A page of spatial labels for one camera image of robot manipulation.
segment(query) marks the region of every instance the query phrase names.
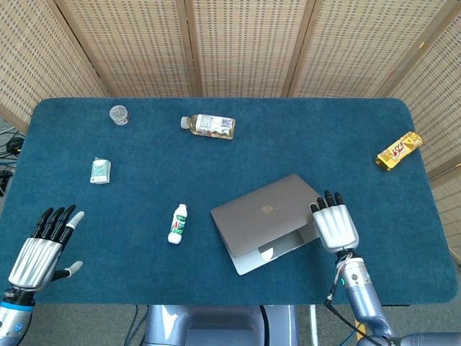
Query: yellow wrapper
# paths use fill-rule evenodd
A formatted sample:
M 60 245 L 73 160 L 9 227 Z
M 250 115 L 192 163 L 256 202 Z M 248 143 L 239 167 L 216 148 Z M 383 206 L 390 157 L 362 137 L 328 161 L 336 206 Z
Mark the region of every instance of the yellow wrapper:
M 376 156 L 376 164 L 390 171 L 402 161 L 402 159 L 423 145 L 423 138 L 415 132 L 408 132 L 398 141 L 392 143 L 387 149 Z

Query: laptop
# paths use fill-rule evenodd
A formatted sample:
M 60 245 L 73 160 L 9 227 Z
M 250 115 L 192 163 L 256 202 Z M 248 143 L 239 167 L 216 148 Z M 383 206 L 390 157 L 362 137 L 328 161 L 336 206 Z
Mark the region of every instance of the laptop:
M 239 275 L 318 238 L 309 205 L 320 195 L 296 174 L 211 210 Z

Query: blue carpet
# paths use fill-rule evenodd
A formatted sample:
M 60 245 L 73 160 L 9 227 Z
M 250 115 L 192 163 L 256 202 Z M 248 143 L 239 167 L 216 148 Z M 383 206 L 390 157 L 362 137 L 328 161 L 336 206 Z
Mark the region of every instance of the blue carpet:
M 126 126 L 109 118 L 116 104 L 130 113 Z M 181 116 L 198 112 L 234 117 L 235 139 L 179 127 Z M 0 221 L 0 278 L 41 213 L 75 203 L 86 216 L 60 265 L 84 266 L 40 294 L 41 302 L 323 303 L 335 257 L 319 240 L 239 276 L 210 216 L 297 173 L 320 193 L 344 196 L 383 304 L 448 301 L 455 271 L 420 153 L 391 172 L 374 163 L 409 130 L 408 108 L 396 99 L 45 100 Z M 108 185 L 89 184 L 95 156 L 112 162 Z M 174 246 L 166 237 L 180 203 L 189 217 Z

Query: bottle label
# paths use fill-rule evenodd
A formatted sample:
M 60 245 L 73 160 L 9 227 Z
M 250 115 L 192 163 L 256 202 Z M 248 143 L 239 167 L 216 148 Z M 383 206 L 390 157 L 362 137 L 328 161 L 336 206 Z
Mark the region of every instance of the bottle label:
M 171 223 L 170 233 L 178 233 L 179 235 L 182 235 L 185 223 L 186 218 L 183 215 L 175 215 L 173 217 L 173 222 Z
M 229 136 L 232 126 L 233 119 L 229 117 L 198 114 L 195 131 L 202 136 L 214 137 L 216 134 Z

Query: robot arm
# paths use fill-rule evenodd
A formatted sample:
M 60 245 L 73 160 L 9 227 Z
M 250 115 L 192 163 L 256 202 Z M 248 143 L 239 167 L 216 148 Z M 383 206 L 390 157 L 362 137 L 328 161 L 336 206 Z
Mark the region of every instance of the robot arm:
M 55 270 L 73 230 L 84 217 L 81 211 L 68 222 L 74 210 L 75 205 L 67 210 L 59 208 L 53 214 L 52 208 L 46 210 L 22 246 L 8 278 L 12 288 L 4 292 L 0 303 L 1 346 L 19 345 L 24 338 L 32 319 L 36 292 L 52 281 L 70 277 L 82 266 L 77 261 L 69 268 Z
M 317 204 L 310 205 L 313 218 L 322 244 L 331 253 L 336 253 L 336 277 L 326 299 L 326 307 L 352 329 L 357 330 L 331 305 L 336 285 L 344 286 L 354 312 L 355 319 L 367 326 L 372 335 L 364 335 L 358 345 L 388 346 L 455 346 L 461 345 L 461 333 L 418 333 L 397 337 L 392 330 L 379 298 L 377 297 L 370 275 L 362 257 L 355 253 L 359 245 L 359 235 L 343 199 L 335 193 L 336 203 L 329 191 Z

